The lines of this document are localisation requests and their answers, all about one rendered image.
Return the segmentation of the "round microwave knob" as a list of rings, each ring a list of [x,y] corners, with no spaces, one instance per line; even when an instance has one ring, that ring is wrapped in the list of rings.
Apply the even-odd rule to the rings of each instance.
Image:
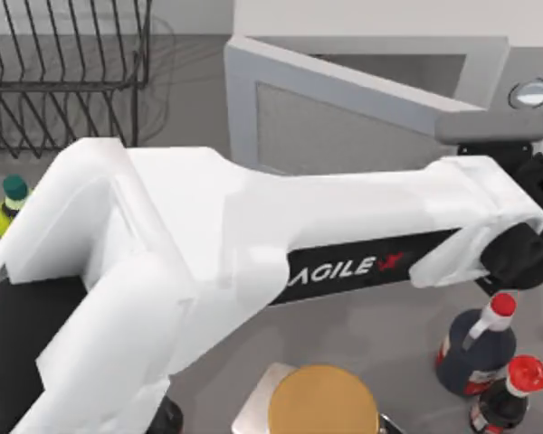
[[[543,79],[521,82],[513,87],[508,102],[514,109],[536,109],[543,106]]]

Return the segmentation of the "wide dark bottle red cap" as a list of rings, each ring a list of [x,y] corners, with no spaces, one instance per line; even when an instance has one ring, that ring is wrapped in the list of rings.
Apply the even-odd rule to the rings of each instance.
[[[454,318],[435,358],[435,373],[445,390],[471,397],[497,379],[517,350],[511,328],[516,308],[514,296],[499,292],[484,307]]]

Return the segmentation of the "slim dark bottle red cap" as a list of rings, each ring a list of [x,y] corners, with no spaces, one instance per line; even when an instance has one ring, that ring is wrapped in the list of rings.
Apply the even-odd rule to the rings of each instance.
[[[543,390],[543,363],[534,355],[514,356],[503,378],[474,401],[469,422],[475,434],[513,434],[529,409],[529,395]]]

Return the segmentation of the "grey microwave door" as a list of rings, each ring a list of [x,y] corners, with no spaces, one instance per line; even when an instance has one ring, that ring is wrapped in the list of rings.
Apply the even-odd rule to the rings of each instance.
[[[230,154],[286,175],[416,169],[448,146],[445,113],[471,104],[254,39],[224,47]]]

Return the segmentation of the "jar with golden lid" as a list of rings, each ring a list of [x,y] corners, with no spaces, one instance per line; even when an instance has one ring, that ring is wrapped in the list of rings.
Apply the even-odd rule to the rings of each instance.
[[[380,434],[376,399],[355,374],[302,366],[280,381],[267,410],[269,434]]]

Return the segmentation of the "green bottle with dark cap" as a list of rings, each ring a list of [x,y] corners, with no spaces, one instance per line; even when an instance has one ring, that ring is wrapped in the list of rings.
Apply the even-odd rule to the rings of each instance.
[[[33,190],[20,175],[8,175],[2,182],[4,198],[0,202],[0,237],[7,231]]]

